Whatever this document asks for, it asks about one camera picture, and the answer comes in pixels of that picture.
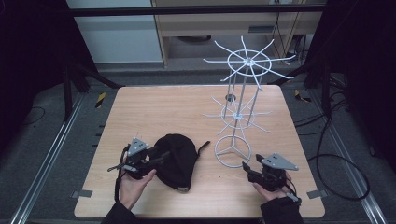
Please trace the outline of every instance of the hand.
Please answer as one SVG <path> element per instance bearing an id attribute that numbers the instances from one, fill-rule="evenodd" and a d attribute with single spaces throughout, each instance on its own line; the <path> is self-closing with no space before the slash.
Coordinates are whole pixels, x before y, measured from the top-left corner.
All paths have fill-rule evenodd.
<path id="1" fill-rule="evenodd" d="M 120 183 L 120 202 L 129 210 L 136 204 L 147 183 L 155 176 L 156 170 L 151 170 L 142 179 L 136 180 L 125 174 Z"/>
<path id="2" fill-rule="evenodd" d="M 291 176 L 288 174 L 288 172 L 286 172 L 286 178 L 288 179 L 288 185 L 290 185 Z M 290 190 L 287 187 L 283 187 L 282 189 L 276 191 L 268 191 L 258 183 L 253 183 L 253 187 L 260 193 L 260 195 L 262 195 L 262 197 L 264 197 L 265 201 L 267 202 L 275 198 L 284 198 L 286 197 L 286 193 L 290 193 Z"/>

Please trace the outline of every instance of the gray floor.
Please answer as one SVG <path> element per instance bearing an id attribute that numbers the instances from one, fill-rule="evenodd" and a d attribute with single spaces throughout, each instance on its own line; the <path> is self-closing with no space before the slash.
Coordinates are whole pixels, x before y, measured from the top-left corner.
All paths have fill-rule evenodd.
<path id="1" fill-rule="evenodd" d="M 128 86 L 220 84 L 222 83 L 220 80 L 228 76 L 228 69 L 219 64 L 203 63 L 202 60 L 203 58 L 216 60 L 223 57 L 223 52 L 213 49 L 216 47 L 214 40 L 218 40 L 220 44 L 224 43 L 229 49 L 241 49 L 240 37 L 213 36 L 208 42 L 189 42 L 175 38 L 171 42 L 169 64 L 166 68 L 142 67 L 129 72 L 109 72 L 103 75 Z M 265 45 L 259 36 L 246 37 L 246 42 L 249 48 L 255 49 L 261 49 L 262 45 Z M 280 73 L 287 73 L 297 66 L 299 66 L 297 62 L 291 65 L 276 64 L 275 69 Z M 271 75 L 264 82 L 274 79 L 277 77 Z M 82 188 L 100 140 L 100 133 L 117 94 L 117 90 L 112 90 L 102 83 L 90 78 L 89 81 L 92 86 L 88 93 L 74 93 L 75 101 L 82 99 L 80 109 L 30 211 L 28 217 L 30 223 L 98 223 L 99 221 L 76 218 L 74 207 L 77 199 L 70 198 L 73 190 Z M 308 103 L 294 97 L 295 90 L 300 90 L 303 97 L 313 100 L 318 98 L 320 87 L 306 90 L 303 81 L 304 75 L 300 75 L 281 86 L 294 121 L 321 113 L 318 101 Z M 106 92 L 106 98 L 100 108 L 95 108 L 98 95 L 102 92 Z M 344 100 L 343 95 L 337 94 L 333 97 L 333 104 L 341 100 Z M 11 153 L 0 163 L 0 223 L 7 223 L 13 217 L 62 128 L 64 117 L 62 85 L 39 93 L 35 98 L 34 106 L 26 122 L 35 120 L 36 122 L 21 127 L 19 135 L 9 146 Z M 339 154 L 340 150 L 342 152 L 345 149 L 346 155 L 367 175 L 371 184 L 371 194 L 368 199 L 351 202 L 327 190 L 329 196 L 322 199 L 326 209 L 325 216 L 306 219 L 305 223 L 396 223 L 396 214 L 393 212 L 396 211 L 396 202 L 394 202 L 396 175 L 385 160 L 370 155 L 369 145 L 360 125 L 354 113 L 348 112 L 349 109 L 346 103 L 332 112 L 332 127 L 323 136 L 320 152 Z M 319 132 L 322 131 L 323 126 L 324 119 L 319 119 L 309 125 L 296 128 L 308 159 L 317 153 Z M 359 181 L 356 187 L 354 183 L 357 181 L 353 178 L 355 173 L 353 169 L 348 171 L 348 166 L 338 159 L 323 158 L 319 161 L 321 176 L 332 189 L 348 197 L 357 196 Z M 325 189 L 318 178 L 316 163 L 311 161 L 309 164 L 318 189 Z M 379 212 L 385 220 L 374 220 L 378 216 L 371 215 L 367 207 L 378 208 L 376 212 Z M 255 220 L 168 220 L 171 223 L 248 223 L 249 221 L 256 223 Z M 164 223 L 163 220 L 145 220 L 145 222 Z"/>

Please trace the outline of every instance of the black cloth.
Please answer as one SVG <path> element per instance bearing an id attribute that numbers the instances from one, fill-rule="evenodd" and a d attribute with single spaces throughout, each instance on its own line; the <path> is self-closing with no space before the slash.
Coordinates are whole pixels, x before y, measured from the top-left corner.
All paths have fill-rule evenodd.
<path id="1" fill-rule="evenodd" d="M 120 201 L 117 201 L 106 217 L 102 220 L 102 224 L 138 224 L 139 219 L 128 210 Z"/>
<path id="2" fill-rule="evenodd" d="M 291 198 L 276 198 L 261 206 L 265 224 L 302 224 L 300 205 Z"/>
<path id="3" fill-rule="evenodd" d="M 290 198 L 273 199 L 261 206 L 265 224 L 302 224 L 303 218 L 299 212 L 300 205 Z M 102 224 L 137 224 L 137 217 L 120 202 L 116 202 Z"/>

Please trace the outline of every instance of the wooden table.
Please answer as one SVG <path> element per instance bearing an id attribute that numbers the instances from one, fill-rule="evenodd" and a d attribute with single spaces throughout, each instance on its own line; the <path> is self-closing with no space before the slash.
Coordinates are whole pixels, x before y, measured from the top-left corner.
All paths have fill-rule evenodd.
<path id="1" fill-rule="evenodd" d="M 218 134 L 225 123 L 221 118 L 208 118 L 204 114 L 220 114 L 222 107 L 212 96 L 224 103 L 228 86 L 156 86 L 124 87 L 116 96 L 99 146 L 92 161 L 83 189 L 92 190 L 91 198 L 80 197 L 75 210 L 77 217 L 104 217 L 114 203 L 114 182 L 117 171 L 107 168 L 119 163 L 120 154 L 133 137 L 153 146 L 168 133 L 188 136 L 196 147 L 204 142 L 211 144 L 202 152 L 195 164 L 191 190 L 180 193 L 167 187 L 156 176 L 146 187 L 133 208 L 138 217 L 146 218 L 195 218 L 195 217 L 262 217 L 260 204 L 263 198 L 248 182 L 242 168 L 229 168 L 215 156 L 218 140 L 232 134 L 227 128 Z M 244 98 L 248 99 L 256 86 L 246 86 Z M 309 199 L 308 191 L 317 189 L 306 161 L 297 132 L 282 91 L 278 86 L 263 86 L 259 91 L 254 112 L 271 112 L 255 116 L 255 126 L 244 130 L 252 148 L 248 163 L 253 170 L 262 166 L 255 154 L 267 157 L 274 152 L 296 164 L 299 171 L 289 171 L 303 203 L 303 217 L 321 217 L 324 207 L 320 198 Z M 242 160 L 233 155 L 236 162 Z"/>

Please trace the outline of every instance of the white metal stand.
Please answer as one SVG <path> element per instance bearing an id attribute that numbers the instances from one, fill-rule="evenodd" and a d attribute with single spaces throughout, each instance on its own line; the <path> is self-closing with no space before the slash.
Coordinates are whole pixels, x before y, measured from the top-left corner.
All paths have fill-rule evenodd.
<path id="1" fill-rule="evenodd" d="M 271 41 L 265 48 L 263 48 L 260 51 L 257 50 L 252 50 L 252 49 L 247 49 L 244 38 L 241 36 L 241 41 L 242 45 L 244 46 L 243 49 L 239 49 L 237 51 L 231 51 L 229 49 L 224 48 L 220 44 L 218 44 L 215 41 L 215 44 L 230 52 L 230 55 L 227 58 L 227 61 L 209 61 L 204 59 L 205 62 L 207 63 L 227 63 L 228 66 L 230 67 L 230 75 L 227 76 L 226 78 L 222 79 L 221 81 L 226 81 L 229 80 L 228 84 L 228 92 L 227 95 L 225 96 L 225 104 L 222 104 L 218 100 L 216 100 L 213 96 L 212 99 L 219 105 L 222 106 L 221 114 L 220 115 L 205 115 L 206 117 L 210 118 L 221 118 L 223 122 L 225 123 L 225 127 L 218 133 L 222 133 L 224 130 L 227 128 L 232 128 L 233 129 L 233 134 L 232 135 L 226 135 L 216 143 L 215 146 L 215 155 L 216 158 L 218 159 L 219 162 L 221 162 L 223 165 L 228 166 L 228 167 L 241 167 L 242 162 L 239 162 L 238 164 L 230 164 L 224 160 L 221 159 L 222 155 L 228 154 L 228 153 L 234 153 L 241 157 L 245 163 L 248 163 L 251 158 L 251 148 L 248 143 L 248 140 L 245 137 L 244 129 L 250 127 L 250 126 L 255 126 L 262 131 L 269 132 L 268 130 L 264 129 L 263 127 L 257 125 L 254 123 L 255 116 L 258 115 L 268 115 L 271 112 L 264 112 L 264 113 L 254 113 L 254 105 L 256 104 L 256 99 L 259 91 L 262 91 L 262 76 L 267 74 L 268 72 L 273 73 L 277 76 L 283 77 L 283 78 L 292 78 L 292 77 L 286 77 L 283 76 L 273 70 L 272 68 L 272 62 L 273 61 L 285 61 L 292 59 L 293 57 L 289 58 L 281 58 L 281 59 L 270 59 L 267 55 L 265 55 L 263 52 L 271 46 L 271 44 L 274 42 L 274 40 Z M 258 74 L 256 74 L 254 69 L 261 69 L 262 71 Z M 243 76 L 244 81 L 242 84 L 242 90 L 239 94 L 239 97 L 235 96 L 235 84 L 236 84 L 236 77 L 237 75 Z M 256 84 L 257 84 L 257 90 L 255 94 L 247 101 L 247 103 L 244 103 L 244 97 L 245 97 L 245 87 L 247 85 L 247 79 L 248 77 L 253 77 Z M 237 136 L 236 135 L 236 130 L 240 130 L 242 136 Z M 231 145 L 229 147 L 224 148 L 221 146 L 221 142 L 224 141 L 225 139 L 231 139 Z"/>

